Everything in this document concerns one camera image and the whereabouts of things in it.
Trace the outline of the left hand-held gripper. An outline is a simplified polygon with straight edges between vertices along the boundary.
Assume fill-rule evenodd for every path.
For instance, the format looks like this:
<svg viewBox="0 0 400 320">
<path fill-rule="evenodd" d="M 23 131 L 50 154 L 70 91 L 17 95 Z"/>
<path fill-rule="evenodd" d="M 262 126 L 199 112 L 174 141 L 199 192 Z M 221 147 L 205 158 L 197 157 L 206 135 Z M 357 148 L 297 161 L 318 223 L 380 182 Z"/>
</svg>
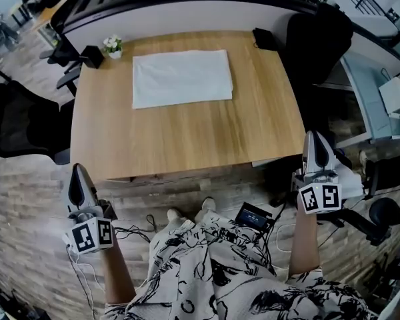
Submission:
<svg viewBox="0 0 400 320">
<path fill-rule="evenodd" d="M 70 249 L 82 255 L 112 248 L 112 221 L 117 220 L 114 208 L 103 199 L 98 204 L 96 188 L 86 168 L 79 163 L 72 168 L 68 198 L 72 206 L 81 209 L 69 214 L 73 226 L 65 235 Z"/>
</svg>

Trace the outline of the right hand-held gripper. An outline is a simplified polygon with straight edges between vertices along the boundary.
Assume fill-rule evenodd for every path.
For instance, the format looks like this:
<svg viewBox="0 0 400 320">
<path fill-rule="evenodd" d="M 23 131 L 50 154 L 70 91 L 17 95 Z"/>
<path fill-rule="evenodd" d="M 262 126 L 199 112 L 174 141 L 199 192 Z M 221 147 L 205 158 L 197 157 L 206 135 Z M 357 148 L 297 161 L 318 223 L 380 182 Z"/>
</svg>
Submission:
<svg viewBox="0 0 400 320">
<path fill-rule="evenodd" d="M 306 133 L 303 145 L 303 175 L 292 176 L 292 190 L 301 196 L 306 214 L 341 209 L 341 184 L 334 172 L 335 155 L 330 144 L 316 131 Z"/>
</svg>

